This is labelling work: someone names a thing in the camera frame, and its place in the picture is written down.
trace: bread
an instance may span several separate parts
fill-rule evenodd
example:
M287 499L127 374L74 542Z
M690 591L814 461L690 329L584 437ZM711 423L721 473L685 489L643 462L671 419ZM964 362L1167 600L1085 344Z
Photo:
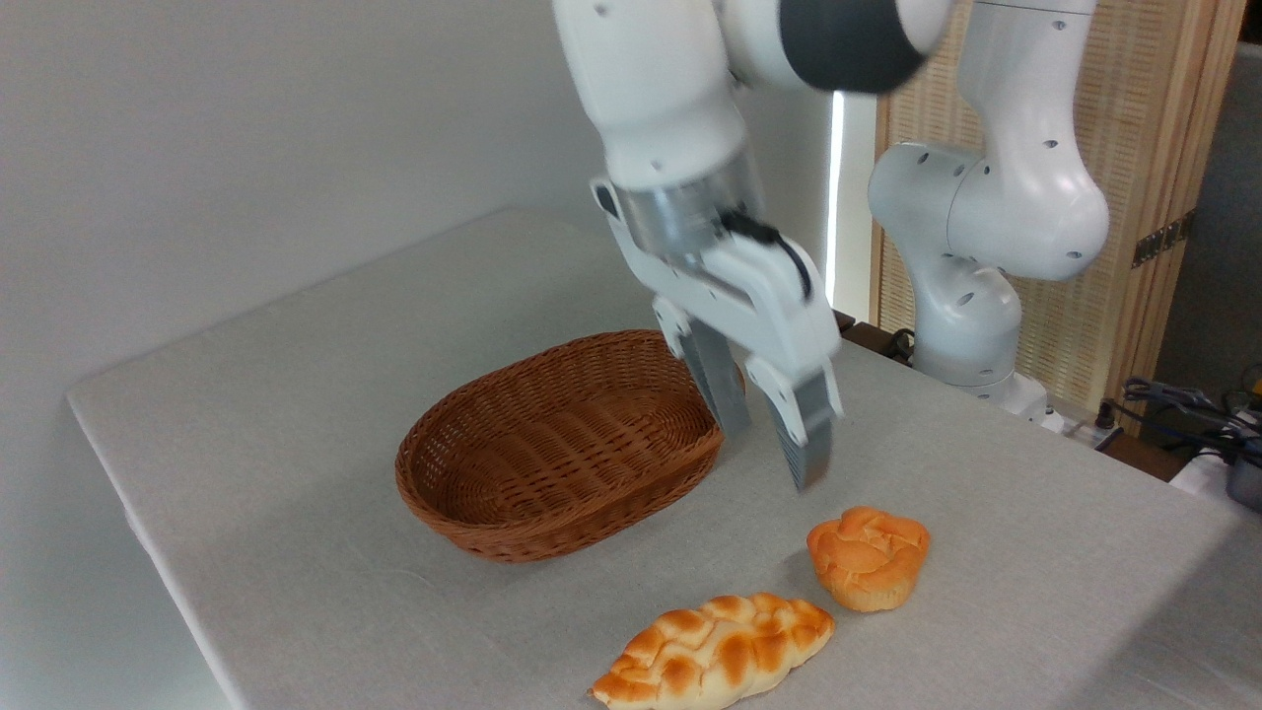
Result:
M929 531L876 508L851 508L806 536L819 584L856 612L896 609L911 597L929 554Z
M779 685L833 629L827 612L801 599L718 597L659 617L591 695L610 710L719 710Z

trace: gray tablecloth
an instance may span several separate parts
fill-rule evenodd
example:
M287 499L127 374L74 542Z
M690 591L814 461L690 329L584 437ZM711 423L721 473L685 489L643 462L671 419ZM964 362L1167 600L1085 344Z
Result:
M606 235L506 211L97 376L71 404L241 707L592 709L658 614L760 590L837 636L742 707L1259 707L1262 526L857 347L827 480L769 417L666 511L578 554L476 560L394 487L457 386L652 327ZM804 538L867 504L933 550L896 612L839 608Z

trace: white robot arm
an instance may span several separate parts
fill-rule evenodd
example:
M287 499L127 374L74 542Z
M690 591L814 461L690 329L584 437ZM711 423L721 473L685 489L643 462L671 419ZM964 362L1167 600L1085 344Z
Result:
M738 83L888 91L936 44L950 0L554 0L604 144L597 202L726 434L748 425L728 340L747 348L799 488L842 414L832 310L806 252L760 221Z
M1074 86L1095 0L978 0L959 92L986 153L902 143L872 172L872 214L916 296L914 366L1042 424L1046 391L1015 372L1021 301L1005 274L1064 280L1108 236L1108 204L1074 136Z

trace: brown woven basket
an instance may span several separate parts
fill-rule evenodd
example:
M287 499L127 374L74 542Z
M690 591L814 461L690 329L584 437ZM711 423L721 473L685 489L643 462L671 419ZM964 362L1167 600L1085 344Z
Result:
M430 409L395 460L404 502L487 560L567 555L661 511L723 435L650 329L594 334L478 378Z

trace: metal hinge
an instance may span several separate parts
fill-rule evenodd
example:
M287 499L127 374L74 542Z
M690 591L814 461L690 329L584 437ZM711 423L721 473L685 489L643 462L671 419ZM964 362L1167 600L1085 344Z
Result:
M1159 228L1135 242L1135 256L1131 259L1131 267L1138 267L1145 261L1156 259L1162 251L1174 248L1175 243L1191 236L1191 227L1196 221L1196 209Z

